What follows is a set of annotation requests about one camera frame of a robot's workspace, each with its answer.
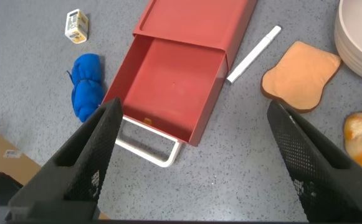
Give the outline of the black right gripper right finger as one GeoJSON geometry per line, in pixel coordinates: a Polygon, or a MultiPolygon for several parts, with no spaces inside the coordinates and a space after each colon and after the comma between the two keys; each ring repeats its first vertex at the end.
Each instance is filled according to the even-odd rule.
{"type": "Polygon", "coordinates": [[[362,167],[290,106],[267,119],[310,222],[362,222],[362,167]]]}

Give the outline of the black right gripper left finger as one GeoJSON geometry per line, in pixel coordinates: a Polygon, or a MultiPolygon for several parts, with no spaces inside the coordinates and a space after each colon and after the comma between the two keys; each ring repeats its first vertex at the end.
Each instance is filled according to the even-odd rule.
{"type": "Polygon", "coordinates": [[[123,118],[119,98],[91,115],[9,201],[9,222],[89,222],[123,118]]]}

